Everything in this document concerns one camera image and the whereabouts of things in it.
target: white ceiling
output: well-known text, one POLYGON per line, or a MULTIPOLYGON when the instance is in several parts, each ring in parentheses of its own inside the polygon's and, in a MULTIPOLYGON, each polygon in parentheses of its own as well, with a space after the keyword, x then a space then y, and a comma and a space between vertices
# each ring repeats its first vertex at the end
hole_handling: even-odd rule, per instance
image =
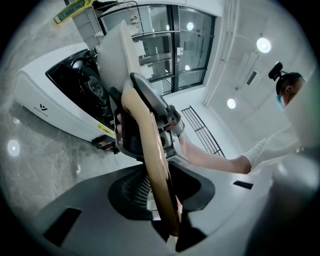
POLYGON ((226 123, 232 119, 253 134, 254 140, 274 133, 277 126, 288 125, 276 105, 275 82, 268 78, 269 71, 278 61, 282 62, 284 71, 299 72, 306 79, 316 65, 299 25, 282 7, 270 0, 241 0, 230 58, 209 105, 223 120, 228 119, 226 123), (261 34, 271 42, 269 53, 261 53, 256 47, 261 34), (261 75, 255 84, 239 87, 236 76, 238 67, 244 54, 250 55, 252 52, 258 54, 253 68, 261 75), (235 109, 227 107, 226 102, 230 98, 237 102, 235 109))

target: dark hair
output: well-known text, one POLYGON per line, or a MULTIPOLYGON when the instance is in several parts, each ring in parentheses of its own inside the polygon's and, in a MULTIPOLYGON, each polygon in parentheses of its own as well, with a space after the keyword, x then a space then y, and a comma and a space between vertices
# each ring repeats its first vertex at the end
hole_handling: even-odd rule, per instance
POLYGON ((283 85, 294 84, 299 79, 303 78, 301 74, 296 72, 290 72, 279 77, 278 82, 276 82, 275 91, 279 95, 283 85))

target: marble floor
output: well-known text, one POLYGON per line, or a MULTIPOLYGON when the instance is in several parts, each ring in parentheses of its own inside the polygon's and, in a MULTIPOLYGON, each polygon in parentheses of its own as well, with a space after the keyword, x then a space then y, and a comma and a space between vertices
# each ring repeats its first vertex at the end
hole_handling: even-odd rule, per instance
POLYGON ((138 164, 113 155, 48 124, 13 97, 17 71, 57 48, 82 42, 72 19, 56 27, 63 0, 44 0, 21 24, 0 64, 0 185, 14 212, 31 219, 41 208, 85 179, 138 164), (11 140, 19 154, 8 152, 11 140))

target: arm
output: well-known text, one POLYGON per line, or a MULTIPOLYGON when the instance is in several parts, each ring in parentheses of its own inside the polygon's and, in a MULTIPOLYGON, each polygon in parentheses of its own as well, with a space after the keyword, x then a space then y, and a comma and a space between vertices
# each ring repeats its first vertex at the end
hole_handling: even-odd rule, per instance
POLYGON ((210 154, 189 142, 183 135, 179 137, 182 152, 190 164, 229 173, 248 174, 251 171, 249 160, 243 155, 235 159, 210 154))

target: yellow label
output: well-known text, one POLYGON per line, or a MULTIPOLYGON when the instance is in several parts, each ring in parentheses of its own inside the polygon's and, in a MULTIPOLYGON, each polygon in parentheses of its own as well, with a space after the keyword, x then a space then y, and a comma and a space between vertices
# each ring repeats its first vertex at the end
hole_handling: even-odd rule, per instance
POLYGON ((115 132, 114 132, 113 130, 109 129, 108 127, 104 126, 104 125, 101 124, 101 123, 98 123, 98 128, 99 128, 101 131, 103 131, 103 132, 105 132, 105 133, 107 133, 107 134, 110 134, 112 137, 115 137, 115 136, 116 136, 116 134, 115 134, 115 132))

